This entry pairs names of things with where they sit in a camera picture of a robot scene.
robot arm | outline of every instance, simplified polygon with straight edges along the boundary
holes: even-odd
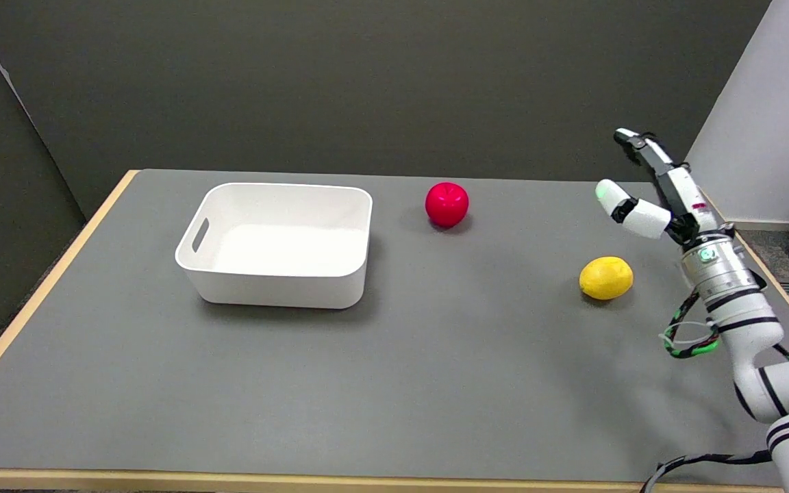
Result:
[[[596,197],[605,213],[633,233],[658,238],[665,231],[683,249],[681,264],[729,350],[736,396],[761,423],[771,423],[767,445],[789,493],[789,362],[758,368],[754,359],[783,339],[784,329],[734,245],[732,225],[718,225],[690,177],[674,165],[653,134],[620,128],[614,140],[629,159],[651,171],[662,207],[602,180]]]

yellow lemon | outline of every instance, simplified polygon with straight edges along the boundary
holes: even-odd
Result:
[[[632,268],[620,257],[599,257],[580,271],[580,290],[594,299],[622,296],[632,287]]]

black cable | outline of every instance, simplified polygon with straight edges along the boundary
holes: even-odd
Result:
[[[781,355],[784,356],[787,359],[787,361],[789,361],[789,351],[784,349],[784,346],[781,346],[780,344],[776,344],[775,346],[773,346],[773,348],[777,352],[781,353]]]
[[[747,453],[747,455],[728,455],[727,453],[704,453],[703,455],[682,455],[677,459],[671,459],[669,462],[657,466],[657,472],[645,481],[644,486],[641,487],[640,493],[651,493],[657,481],[661,477],[667,475],[674,469],[688,464],[695,464],[696,462],[718,462],[721,464],[730,464],[733,466],[744,466],[749,464],[762,464],[764,462],[771,462],[773,455],[768,450],[757,450],[754,453]]]

red ball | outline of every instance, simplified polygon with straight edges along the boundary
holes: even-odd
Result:
[[[439,227],[451,228],[467,215],[467,192],[456,184],[444,181],[428,190],[425,211]]]

floor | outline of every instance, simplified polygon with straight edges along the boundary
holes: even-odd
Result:
[[[742,237],[757,252],[757,255],[776,278],[789,278],[789,233],[786,231],[742,231]],[[7,491],[0,490],[0,493],[7,493]],[[90,491],[82,490],[81,493],[90,493]]]

